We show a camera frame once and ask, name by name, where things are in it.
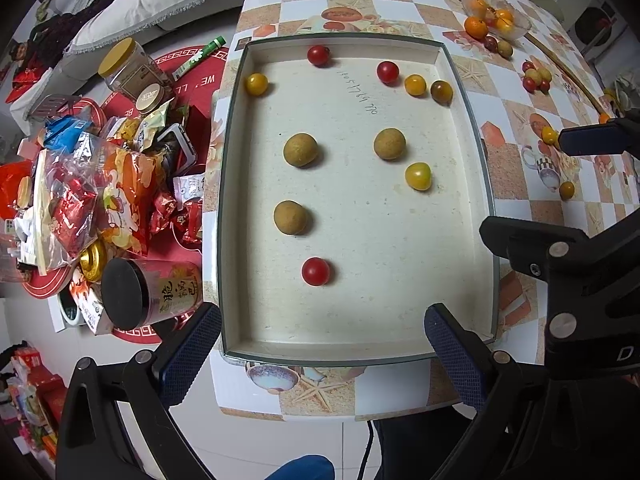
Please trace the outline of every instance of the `floor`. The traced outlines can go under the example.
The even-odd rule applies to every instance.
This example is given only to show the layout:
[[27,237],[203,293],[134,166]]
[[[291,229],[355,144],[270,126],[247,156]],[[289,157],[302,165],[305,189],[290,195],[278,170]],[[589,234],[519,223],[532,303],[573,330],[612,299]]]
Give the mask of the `floor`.
[[[206,44],[221,34],[231,41],[238,20],[232,10],[204,18],[145,45],[152,56],[176,48]],[[79,92],[101,103],[110,94],[96,76]],[[140,345],[111,335],[93,336],[85,327],[55,333],[46,301],[28,296],[19,285],[6,287],[6,323],[12,343],[26,339],[42,354],[44,364],[59,373],[65,383],[75,363],[91,356],[98,364],[128,361]],[[260,480],[279,466],[305,454],[320,454],[334,464],[337,480],[356,480],[369,436],[364,422],[273,422],[223,415],[216,404],[211,371],[205,362],[184,402],[171,414],[190,445],[218,480]],[[155,478],[162,473],[142,439],[128,405],[123,418],[146,471]],[[365,479],[380,466],[380,446],[374,443]]]

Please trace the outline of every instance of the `glass bowl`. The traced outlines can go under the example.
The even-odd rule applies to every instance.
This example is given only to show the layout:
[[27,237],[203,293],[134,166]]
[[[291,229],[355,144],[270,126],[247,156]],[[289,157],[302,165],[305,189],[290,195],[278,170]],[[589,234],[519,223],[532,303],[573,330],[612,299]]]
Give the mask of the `glass bowl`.
[[505,0],[462,0],[462,6],[468,16],[483,20],[491,34],[505,40],[517,40],[531,29],[529,18]]

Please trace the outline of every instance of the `person's leg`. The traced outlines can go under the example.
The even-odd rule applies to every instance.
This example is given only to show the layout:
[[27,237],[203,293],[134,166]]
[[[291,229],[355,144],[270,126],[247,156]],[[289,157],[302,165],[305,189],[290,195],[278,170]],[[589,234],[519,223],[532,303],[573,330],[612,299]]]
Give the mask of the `person's leg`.
[[415,415],[374,420],[382,465],[375,480],[427,480],[465,433],[471,421],[452,406]]
[[305,455],[287,462],[265,480],[335,480],[335,470],[324,456]]

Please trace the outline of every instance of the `cable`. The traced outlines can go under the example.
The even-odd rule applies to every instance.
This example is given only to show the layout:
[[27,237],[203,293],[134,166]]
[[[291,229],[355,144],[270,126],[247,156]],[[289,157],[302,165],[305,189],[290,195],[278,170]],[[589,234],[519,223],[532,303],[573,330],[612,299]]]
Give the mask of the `cable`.
[[367,426],[369,427],[369,441],[367,442],[367,448],[364,450],[362,462],[360,462],[360,471],[358,471],[357,480],[362,480],[362,477],[364,476],[364,468],[367,466],[367,460],[369,459],[369,453],[371,452],[371,445],[373,444],[373,425],[370,420],[367,421]]

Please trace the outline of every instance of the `white tray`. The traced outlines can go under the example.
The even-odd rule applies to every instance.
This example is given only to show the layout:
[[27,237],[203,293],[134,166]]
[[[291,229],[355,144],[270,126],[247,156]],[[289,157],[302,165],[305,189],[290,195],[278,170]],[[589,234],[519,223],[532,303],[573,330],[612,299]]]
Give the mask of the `white tray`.
[[[330,66],[306,60],[313,44],[331,49]],[[401,72],[392,88],[376,76],[387,59]],[[253,72],[270,81],[257,98],[244,88]],[[402,81],[412,73],[428,86],[448,81],[450,108],[407,94]],[[407,140],[396,162],[373,152],[378,132],[390,127]],[[282,156],[299,132],[321,147],[309,168]],[[439,301],[464,328],[494,338],[498,263],[478,233],[494,212],[492,195],[478,128],[443,44],[364,33],[253,41],[242,53],[225,134],[217,262],[225,354],[316,366],[430,357],[423,318]],[[404,181],[418,161],[433,171],[428,192]],[[282,200],[311,212],[308,234],[278,231],[273,209]],[[329,284],[302,280],[312,256],[331,263]]]

